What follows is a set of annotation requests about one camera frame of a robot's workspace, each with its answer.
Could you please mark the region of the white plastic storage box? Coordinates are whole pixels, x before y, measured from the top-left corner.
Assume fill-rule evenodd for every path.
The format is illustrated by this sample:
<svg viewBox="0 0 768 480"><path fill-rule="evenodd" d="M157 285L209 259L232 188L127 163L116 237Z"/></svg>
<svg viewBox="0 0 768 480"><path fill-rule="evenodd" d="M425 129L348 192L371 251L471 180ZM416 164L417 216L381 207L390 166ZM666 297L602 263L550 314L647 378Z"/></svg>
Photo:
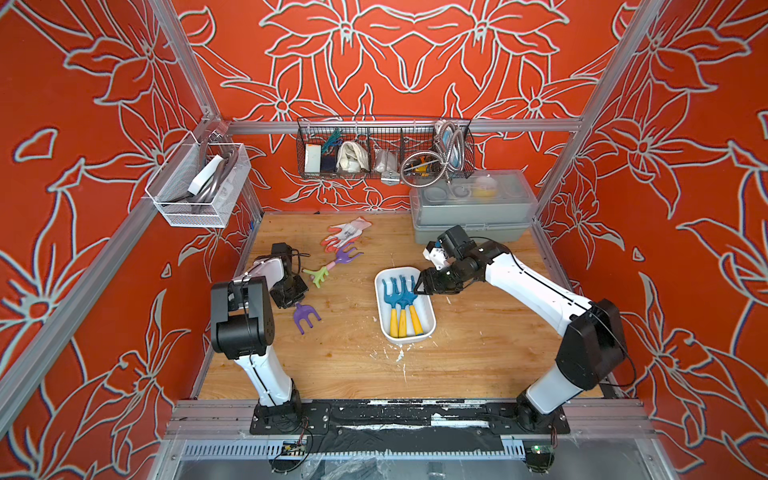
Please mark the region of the white plastic storage box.
<svg viewBox="0 0 768 480"><path fill-rule="evenodd" d="M374 280L382 334L398 346L426 340L437 329L431 298L416 290L419 274L415 267L394 267Z"/></svg>

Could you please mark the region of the blue claw rake yellow handle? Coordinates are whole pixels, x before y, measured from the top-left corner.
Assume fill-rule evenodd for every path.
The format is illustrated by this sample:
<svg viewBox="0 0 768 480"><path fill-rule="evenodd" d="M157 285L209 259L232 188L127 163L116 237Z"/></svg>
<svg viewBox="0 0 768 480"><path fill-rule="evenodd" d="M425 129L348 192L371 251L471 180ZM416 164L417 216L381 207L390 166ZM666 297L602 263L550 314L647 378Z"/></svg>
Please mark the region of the blue claw rake yellow handle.
<svg viewBox="0 0 768 480"><path fill-rule="evenodd" d="M383 281L384 302L389 307L389 326L388 335L392 338L399 338L399 320L398 320L398 301L400 292L397 281L394 277Z"/></svg>

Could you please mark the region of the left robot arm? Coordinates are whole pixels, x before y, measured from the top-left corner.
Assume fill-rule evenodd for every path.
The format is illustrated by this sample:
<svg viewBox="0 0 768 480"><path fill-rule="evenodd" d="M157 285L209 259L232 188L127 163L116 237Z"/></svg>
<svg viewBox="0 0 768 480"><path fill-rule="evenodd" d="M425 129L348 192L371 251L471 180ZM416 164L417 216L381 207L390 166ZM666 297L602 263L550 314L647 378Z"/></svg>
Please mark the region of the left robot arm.
<svg viewBox="0 0 768 480"><path fill-rule="evenodd" d="M210 334L215 352L234 361L256 388L267 415L298 415L300 396L273 348L274 308L298 306L308 286L293 269L299 252L281 242L243 274L211 287Z"/></svg>

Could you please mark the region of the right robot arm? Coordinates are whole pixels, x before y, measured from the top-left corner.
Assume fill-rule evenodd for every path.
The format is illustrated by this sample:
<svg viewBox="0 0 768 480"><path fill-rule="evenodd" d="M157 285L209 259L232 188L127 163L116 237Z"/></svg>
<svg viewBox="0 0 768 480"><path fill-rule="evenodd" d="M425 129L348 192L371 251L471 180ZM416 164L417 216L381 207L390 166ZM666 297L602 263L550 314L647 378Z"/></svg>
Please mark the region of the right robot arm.
<svg viewBox="0 0 768 480"><path fill-rule="evenodd" d="M561 337L554 365L516 399L513 419L525 431L552 422L563 404L596 387L630 358L616 305L559 286L502 243L487 239L478 244L455 225L428 242L423 256L432 266L419 274L419 295L458 294L483 281L520 301Z"/></svg>

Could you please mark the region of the purple rake pink handle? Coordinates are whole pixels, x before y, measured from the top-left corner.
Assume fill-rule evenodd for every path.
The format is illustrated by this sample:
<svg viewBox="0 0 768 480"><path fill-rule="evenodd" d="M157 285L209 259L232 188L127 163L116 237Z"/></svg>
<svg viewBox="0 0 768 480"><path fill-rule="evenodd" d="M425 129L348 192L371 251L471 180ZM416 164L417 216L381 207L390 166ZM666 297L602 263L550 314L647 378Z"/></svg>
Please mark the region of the purple rake pink handle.
<svg viewBox="0 0 768 480"><path fill-rule="evenodd" d="M305 327L312 329L313 322L320 322L322 317L311 305L297 303L293 312L293 322L301 335L305 334Z"/></svg>

